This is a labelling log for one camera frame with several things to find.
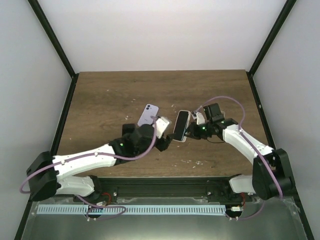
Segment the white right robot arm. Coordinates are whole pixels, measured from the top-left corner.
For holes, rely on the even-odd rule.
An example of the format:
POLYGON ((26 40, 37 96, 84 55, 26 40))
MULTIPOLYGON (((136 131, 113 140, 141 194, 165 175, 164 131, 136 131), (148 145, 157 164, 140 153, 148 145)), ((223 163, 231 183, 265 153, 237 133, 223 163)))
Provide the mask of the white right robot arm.
POLYGON ((185 136, 195 140, 207 140, 217 136, 233 146, 251 164, 251 175, 236 175, 222 188, 223 198, 236 200, 240 193, 257 195, 262 200, 282 197, 295 187, 289 156, 282 148, 265 145, 242 129, 232 118, 225 118, 217 103, 203 107, 204 112, 193 111, 194 121, 186 129, 185 136))

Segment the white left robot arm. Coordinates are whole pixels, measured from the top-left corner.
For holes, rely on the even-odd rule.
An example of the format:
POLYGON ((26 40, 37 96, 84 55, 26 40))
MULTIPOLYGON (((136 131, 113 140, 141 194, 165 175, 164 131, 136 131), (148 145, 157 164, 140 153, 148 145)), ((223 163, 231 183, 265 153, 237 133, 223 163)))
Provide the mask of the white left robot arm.
POLYGON ((145 157, 153 148, 165 151, 173 134, 165 134, 168 124, 159 118, 155 123, 122 126, 122 135, 95 149, 70 155, 42 152, 26 171, 19 191, 32 201, 43 201, 57 195, 78 195, 97 202, 102 187, 97 176, 79 177, 80 173, 110 168, 145 157))

